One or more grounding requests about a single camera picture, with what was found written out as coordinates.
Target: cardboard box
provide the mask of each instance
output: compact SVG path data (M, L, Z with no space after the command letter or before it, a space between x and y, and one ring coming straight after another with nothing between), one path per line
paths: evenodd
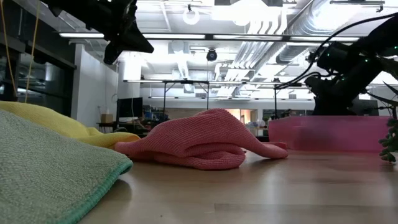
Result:
M101 123L112 123L113 114L101 114Z

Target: security camera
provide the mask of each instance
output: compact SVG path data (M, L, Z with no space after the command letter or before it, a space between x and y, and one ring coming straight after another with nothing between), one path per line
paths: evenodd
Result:
M217 60L217 53L215 49L209 49L209 52L207 53L207 61L209 62L214 62L215 60Z

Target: green towel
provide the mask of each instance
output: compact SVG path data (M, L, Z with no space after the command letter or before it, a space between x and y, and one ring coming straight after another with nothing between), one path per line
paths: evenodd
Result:
M76 223L131 166L0 110L0 223Z

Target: black cable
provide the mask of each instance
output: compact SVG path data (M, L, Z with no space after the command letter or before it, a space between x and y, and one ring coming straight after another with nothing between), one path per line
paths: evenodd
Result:
M320 53L320 51L321 51L321 48L327 42L329 42L332 38L334 38L338 34L344 32L344 31L346 31L346 30L348 30L348 29L350 29L350 28L352 28L354 26L357 26L357 25L360 25L360 24L364 24L364 23L367 23L367 22L378 21L378 20L381 20L381 19L388 19L388 18L394 17L394 16L398 16L398 12L393 13L393 14L389 14L389 15L386 15L386 16L373 17L373 18L364 19L364 20L361 20L361 21L358 21L358 22L354 22L353 24L350 24L350 25L340 29L339 31L337 31L334 34L332 34L331 36L329 36L329 38L327 38L324 42L322 42L322 44L317 48L317 50L315 51L314 55L318 55ZM288 81L288 82L285 82L285 83L282 83L280 85L275 86L275 88L276 89L287 88L289 85L291 85L293 83L297 83L298 81L302 80L303 78L305 78L305 74L312 68L312 65L314 63L315 63L315 60L313 58L313 60L311 61L310 65L307 67L307 69L303 73L301 73L299 76L297 76L296 78L294 78L291 81Z

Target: green towel edge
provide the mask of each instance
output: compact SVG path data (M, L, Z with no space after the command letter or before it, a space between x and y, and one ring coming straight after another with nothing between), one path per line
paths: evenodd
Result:
M125 162L118 166L113 172L111 172L105 179L104 183L100 185L95 192L88 198L88 200L76 210L72 211L69 216L64 220L60 221L60 224L77 223L80 221L91 209L97 205L97 203L104 197L104 195L110 190L112 185L117 181L121 174L125 174L132 167L132 161Z

